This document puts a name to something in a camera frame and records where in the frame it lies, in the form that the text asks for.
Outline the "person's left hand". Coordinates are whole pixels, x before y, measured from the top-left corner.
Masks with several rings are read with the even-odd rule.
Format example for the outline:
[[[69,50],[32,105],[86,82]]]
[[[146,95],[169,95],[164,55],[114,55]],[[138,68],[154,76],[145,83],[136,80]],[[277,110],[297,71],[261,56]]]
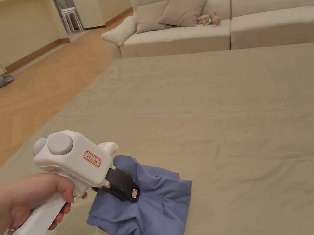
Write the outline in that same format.
[[[53,173],[41,173],[0,187],[0,235],[8,229],[19,228],[33,209],[60,193],[65,201],[49,230],[54,230],[74,203],[75,183]]]

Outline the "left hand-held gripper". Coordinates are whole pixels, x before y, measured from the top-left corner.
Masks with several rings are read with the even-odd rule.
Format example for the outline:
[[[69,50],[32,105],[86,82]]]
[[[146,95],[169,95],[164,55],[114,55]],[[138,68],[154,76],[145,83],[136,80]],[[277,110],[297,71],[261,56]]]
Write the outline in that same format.
[[[36,141],[33,161],[45,172],[59,174],[73,181],[73,194],[77,198],[92,188],[120,201],[138,202],[140,188],[129,174],[113,164],[112,157],[118,147],[113,142],[96,145],[80,133],[62,131]],[[64,205],[61,194],[54,194],[33,210],[20,228],[7,231],[4,235],[45,235]]]

